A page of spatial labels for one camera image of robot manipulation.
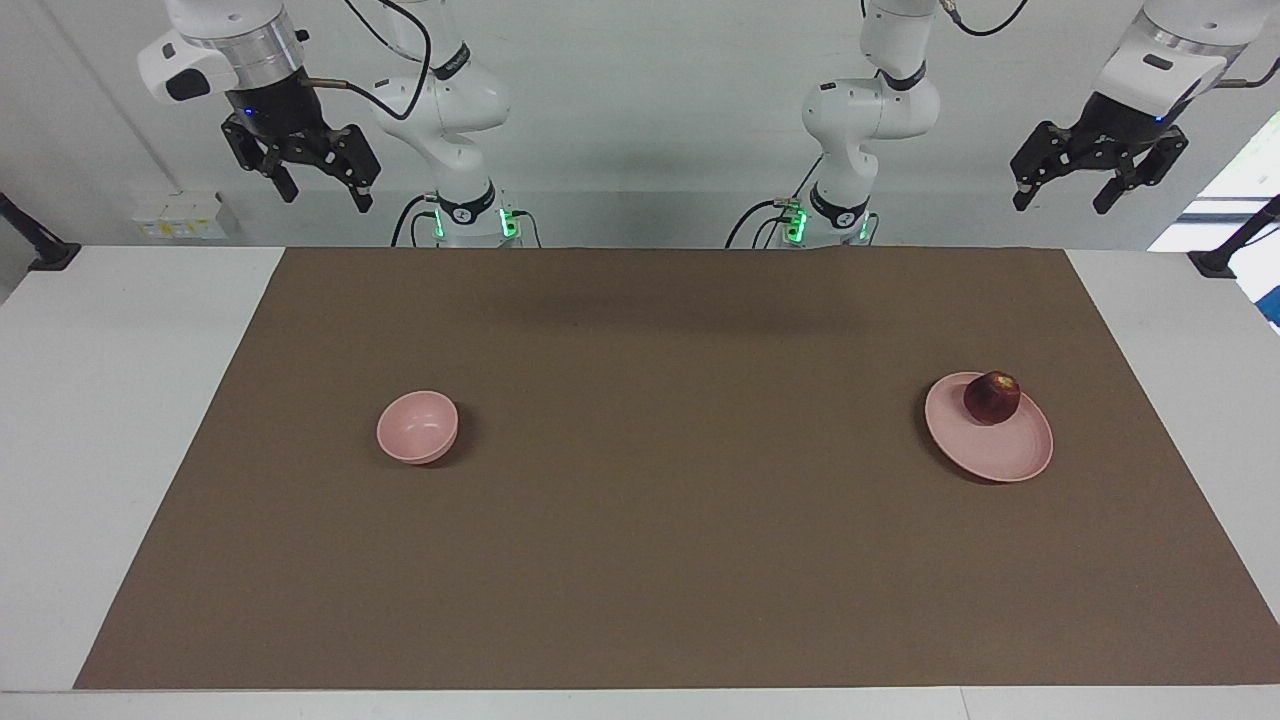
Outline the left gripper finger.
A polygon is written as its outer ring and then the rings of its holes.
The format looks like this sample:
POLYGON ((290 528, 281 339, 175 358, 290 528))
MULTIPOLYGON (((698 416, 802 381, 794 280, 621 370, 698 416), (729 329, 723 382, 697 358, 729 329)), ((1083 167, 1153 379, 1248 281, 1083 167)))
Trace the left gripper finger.
POLYGON ((1078 170, 1085 141, 1087 135, 1076 127, 1061 127, 1051 120, 1036 126, 1010 160, 1018 187, 1014 208, 1025 211, 1044 184, 1078 170))
POLYGON ((1140 186, 1156 186, 1172 169, 1187 149, 1189 141, 1180 128, 1167 128, 1134 164, 1135 150, 1120 152, 1114 168, 1114 177, 1094 196, 1093 209, 1097 214, 1107 214, 1116 201, 1140 186))

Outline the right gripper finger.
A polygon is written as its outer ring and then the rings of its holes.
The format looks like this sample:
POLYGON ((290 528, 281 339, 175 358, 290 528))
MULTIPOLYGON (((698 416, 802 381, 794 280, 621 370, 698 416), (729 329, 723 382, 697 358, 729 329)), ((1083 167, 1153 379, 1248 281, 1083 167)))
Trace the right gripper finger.
POLYGON ((284 202, 293 202, 298 188, 282 158, 285 140, 300 132, 300 122, 288 113, 233 111, 221 132, 244 170, 256 172, 275 187, 284 202))
POLYGON ((321 170, 348 190, 358 213, 370 211, 374 204, 371 187, 381 173, 381 165, 358 126, 329 129, 324 135, 321 170))

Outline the dark red apple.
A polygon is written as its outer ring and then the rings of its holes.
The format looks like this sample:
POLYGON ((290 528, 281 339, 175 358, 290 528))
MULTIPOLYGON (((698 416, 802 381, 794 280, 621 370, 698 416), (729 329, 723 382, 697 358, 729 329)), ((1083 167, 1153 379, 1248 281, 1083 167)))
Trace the dark red apple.
POLYGON ((963 405, 975 421, 993 427, 1014 418, 1021 397, 1021 387, 1015 377, 992 370, 966 384, 963 405))

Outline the pink bowl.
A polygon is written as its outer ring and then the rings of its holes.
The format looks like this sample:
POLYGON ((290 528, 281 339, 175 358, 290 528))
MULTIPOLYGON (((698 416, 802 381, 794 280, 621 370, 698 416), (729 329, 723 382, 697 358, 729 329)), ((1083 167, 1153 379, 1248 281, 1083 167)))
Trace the pink bowl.
POLYGON ((378 419, 380 450, 398 462, 425 465, 444 457, 460 433, 460 411, 445 395, 415 391, 390 402, 378 419))

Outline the pink plate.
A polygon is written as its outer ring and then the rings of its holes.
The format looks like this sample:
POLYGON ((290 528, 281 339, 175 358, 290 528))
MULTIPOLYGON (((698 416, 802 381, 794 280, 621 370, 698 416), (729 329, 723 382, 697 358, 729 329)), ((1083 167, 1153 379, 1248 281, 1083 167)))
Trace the pink plate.
POLYGON ((980 424, 963 402, 964 389, 978 378, 975 372, 956 372, 932 384, 923 401, 928 436, 951 462, 982 480, 1018 483, 1038 477, 1053 459, 1048 418, 1023 395, 1010 419, 980 424))

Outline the brown table mat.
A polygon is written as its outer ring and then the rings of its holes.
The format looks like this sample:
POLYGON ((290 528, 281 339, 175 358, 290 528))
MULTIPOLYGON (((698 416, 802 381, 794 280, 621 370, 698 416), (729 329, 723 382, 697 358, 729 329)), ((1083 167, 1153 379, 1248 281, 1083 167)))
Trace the brown table mat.
POLYGON ((908 247, 287 250, 76 679, 1245 684, 1280 624, 1066 255, 908 247), (1029 480, 928 436, 992 370, 1029 480))

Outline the white wall outlet box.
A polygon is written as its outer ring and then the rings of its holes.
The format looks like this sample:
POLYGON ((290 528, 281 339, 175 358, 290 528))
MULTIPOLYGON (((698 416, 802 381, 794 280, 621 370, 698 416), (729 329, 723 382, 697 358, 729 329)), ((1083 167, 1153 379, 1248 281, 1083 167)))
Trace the white wall outlet box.
POLYGON ((132 213, 140 237, 154 241, 230 241, 241 233, 232 209, 216 191, 154 196, 132 213))

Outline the black clamp mount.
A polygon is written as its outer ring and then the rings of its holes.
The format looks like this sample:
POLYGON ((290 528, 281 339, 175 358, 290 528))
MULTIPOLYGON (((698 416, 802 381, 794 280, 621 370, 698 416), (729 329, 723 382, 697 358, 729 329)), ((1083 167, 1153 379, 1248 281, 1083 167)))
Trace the black clamp mount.
POLYGON ((0 193, 0 217, 35 250, 36 259, 29 264, 29 272, 64 270, 82 250, 81 243, 64 241, 44 223, 22 210, 5 193, 0 193))
POLYGON ((1192 250, 1187 258, 1198 273, 1210 279, 1236 278, 1230 268, 1234 255, 1262 240, 1265 232, 1280 231, 1280 193, 1248 217, 1221 245, 1211 250, 1192 250))

